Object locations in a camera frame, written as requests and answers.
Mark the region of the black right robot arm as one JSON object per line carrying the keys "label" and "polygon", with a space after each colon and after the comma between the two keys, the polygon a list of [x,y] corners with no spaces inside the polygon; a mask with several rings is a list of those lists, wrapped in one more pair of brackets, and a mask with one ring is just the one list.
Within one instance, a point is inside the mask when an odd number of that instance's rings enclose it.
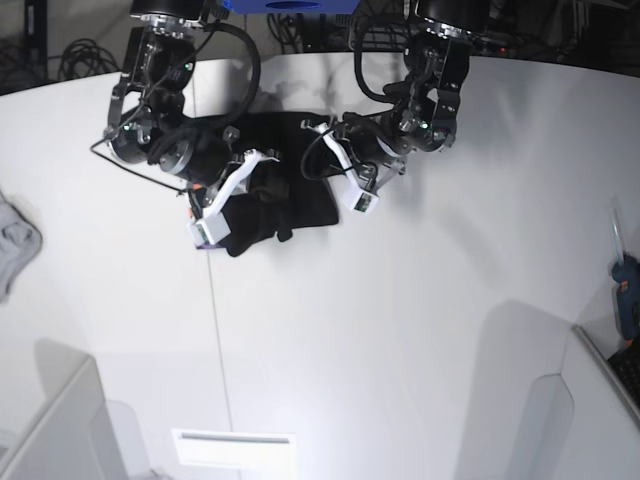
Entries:
{"label": "black right robot arm", "polygon": [[[224,133],[248,112],[258,93],[261,60],[256,43],[245,30],[227,23],[227,10],[215,1],[135,1],[130,15],[142,24],[130,32],[107,125],[91,153],[98,155],[106,146],[104,160],[127,172],[145,163],[189,186],[217,184],[234,159]],[[208,39],[221,33],[240,40],[250,60],[244,97],[218,117],[184,113],[184,91],[207,45],[195,41],[199,31]]]}

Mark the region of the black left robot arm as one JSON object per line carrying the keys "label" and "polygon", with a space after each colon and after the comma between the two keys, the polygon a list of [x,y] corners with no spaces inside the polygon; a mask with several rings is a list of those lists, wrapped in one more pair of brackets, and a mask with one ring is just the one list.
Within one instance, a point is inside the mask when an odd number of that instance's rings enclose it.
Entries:
{"label": "black left robot arm", "polygon": [[[349,160],[390,166],[414,151],[451,146],[457,135],[461,88],[474,42],[486,30],[488,1],[405,1],[402,12],[372,14],[353,29],[354,74],[361,92],[390,108],[372,116],[346,114],[339,139]],[[404,79],[373,91],[365,81],[365,37],[372,27],[405,34]]]}

